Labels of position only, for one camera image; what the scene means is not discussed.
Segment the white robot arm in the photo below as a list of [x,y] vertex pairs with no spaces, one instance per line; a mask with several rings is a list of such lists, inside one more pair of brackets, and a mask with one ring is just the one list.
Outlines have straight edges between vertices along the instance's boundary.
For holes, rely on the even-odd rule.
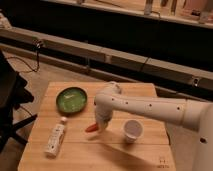
[[110,82],[95,95],[95,119],[100,131],[108,126],[114,111],[182,126],[199,135],[192,171],[213,171],[213,102],[134,97],[121,92],[116,82]]

